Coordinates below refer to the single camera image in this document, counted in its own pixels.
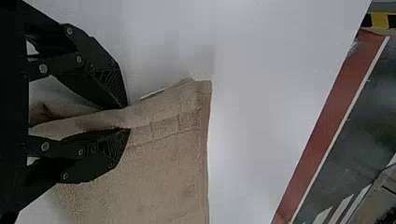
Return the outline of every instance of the towel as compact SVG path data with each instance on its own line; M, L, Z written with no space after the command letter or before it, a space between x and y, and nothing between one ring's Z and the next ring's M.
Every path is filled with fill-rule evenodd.
M210 81L183 80L137 105L31 107L31 135L61 140L88 131L131 129L116 169L48 194L71 223L208 223L206 139Z

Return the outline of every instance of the white surface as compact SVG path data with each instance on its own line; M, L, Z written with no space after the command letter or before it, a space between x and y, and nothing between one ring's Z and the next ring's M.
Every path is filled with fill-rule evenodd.
M132 100L214 70L211 223L262 224L274 215L370 1L30 2L94 35L120 63ZM76 98L49 82L35 83L33 98ZM19 223L67 223L46 197Z
M211 223L270 223L368 0L219 0Z

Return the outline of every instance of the screw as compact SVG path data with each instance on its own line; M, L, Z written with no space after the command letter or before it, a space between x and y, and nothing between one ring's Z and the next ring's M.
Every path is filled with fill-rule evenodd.
M38 66L38 70L40 70L40 73L42 73L42 74L47 74L49 71L49 68L45 64L40 64Z
M62 175L62 179L63 179L63 180L66 180L67 178L69 178L69 173L65 172L65 173Z
M78 62L78 63L82 63L82 58L81 58L81 56L77 56L77 62Z
M93 64L90 63L90 73L93 74L95 72L95 67L93 66Z
M48 149L50 149L50 143L48 143L48 142L45 142L45 143L43 143L43 145L41 145L41 150L42 151L48 151Z
M67 32L68 35L72 35L72 34L73 34L73 29L70 28L70 27L68 27L68 28L66 29L66 32Z
M84 155L84 149L80 149L80 150L78 151L78 155L79 155L79 156Z
M91 153L95 153L96 149L95 147L90 147Z

